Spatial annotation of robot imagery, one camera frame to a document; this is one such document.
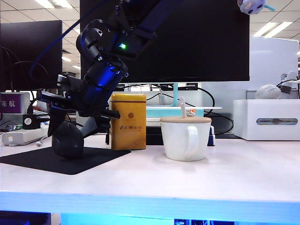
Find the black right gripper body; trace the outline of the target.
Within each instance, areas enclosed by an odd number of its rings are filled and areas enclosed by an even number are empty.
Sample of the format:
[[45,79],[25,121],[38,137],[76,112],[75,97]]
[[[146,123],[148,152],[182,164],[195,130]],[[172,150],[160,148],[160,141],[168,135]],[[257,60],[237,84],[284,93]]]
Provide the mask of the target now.
[[121,78],[59,78],[58,85],[66,90],[65,96],[40,91],[38,100],[51,107],[79,112],[83,117],[105,115],[116,118],[117,113],[108,110],[108,100]]

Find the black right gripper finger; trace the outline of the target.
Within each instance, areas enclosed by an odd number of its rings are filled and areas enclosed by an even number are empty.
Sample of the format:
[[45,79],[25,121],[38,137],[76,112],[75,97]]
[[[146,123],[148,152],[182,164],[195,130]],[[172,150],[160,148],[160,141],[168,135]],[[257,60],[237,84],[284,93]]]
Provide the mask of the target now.
[[106,134],[109,132],[110,118],[105,116],[89,117],[87,122],[81,129],[81,134],[83,138],[89,137],[91,135],[101,133]]
[[50,137],[65,120],[67,110],[51,107],[48,114],[50,115],[48,137]]

